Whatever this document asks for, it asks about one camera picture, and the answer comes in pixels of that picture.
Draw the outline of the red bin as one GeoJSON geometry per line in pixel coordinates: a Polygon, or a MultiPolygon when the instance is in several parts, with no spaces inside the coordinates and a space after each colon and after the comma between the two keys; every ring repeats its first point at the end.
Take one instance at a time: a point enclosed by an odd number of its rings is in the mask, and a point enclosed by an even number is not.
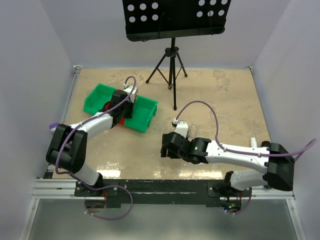
{"type": "MultiPolygon", "coordinates": [[[[126,94],[118,94],[114,93],[111,99],[105,103],[102,110],[107,112],[109,109],[115,107],[119,104],[127,95],[126,94]]],[[[134,103],[126,100],[120,106],[110,111],[108,114],[113,117],[112,119],[112,127],[117,124],[124,125],[126,119],[131,119],[134,111],[134,103]]]]}

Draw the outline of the green bin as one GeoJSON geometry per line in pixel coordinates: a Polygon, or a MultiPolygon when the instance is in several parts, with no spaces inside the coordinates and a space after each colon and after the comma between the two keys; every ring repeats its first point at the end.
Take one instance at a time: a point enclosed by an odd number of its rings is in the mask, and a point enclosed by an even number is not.
{"type": "Polygon", "coordinates": [[[132,118],[124,120],[124,126],[145,133],[156,115],[158,102],[156,100],[137,96],[133,105],[132,118]]]}
{"type": "Polygon", "coordinates": [[[117,88],[99,83],[85,98],[83,111],[95,115],[112,98],[117,88]]]}

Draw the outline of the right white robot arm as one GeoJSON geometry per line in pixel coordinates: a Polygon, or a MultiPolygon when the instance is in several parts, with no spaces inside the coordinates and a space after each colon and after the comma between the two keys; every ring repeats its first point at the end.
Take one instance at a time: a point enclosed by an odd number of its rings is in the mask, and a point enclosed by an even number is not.
{"type": "Polygon", "coordinates": [[[242,154],[242,146],[223,144],[209,138],[187,137],[170,132],[162,135],[160,156],[170,159],[182,159],[187,163],[229,164],[245,167],[244,171],[229,171],[215,190],[224,197],[233,197],[237,193],[257,186],[269,186],[273,189],[290,192],[294,186],[295,160],[291,156],[281,156],[285,149],[282,145],[271,143],[269,147],[248,147],[242,154]]]}

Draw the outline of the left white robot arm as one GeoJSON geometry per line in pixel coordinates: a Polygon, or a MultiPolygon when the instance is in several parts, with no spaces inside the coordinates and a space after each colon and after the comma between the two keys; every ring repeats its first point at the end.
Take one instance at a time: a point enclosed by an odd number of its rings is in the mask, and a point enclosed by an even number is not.
{"type": "Polygon", "coordinates": [[[131,119],[137,91],[132,86],[115,90],[110,101],[92,117],[72,125],[57,125],[45,157],[57,174],[68,174],[82,182],[92,196],[103,192],[102,175],[85,163],[88,140],[131,119]]]}

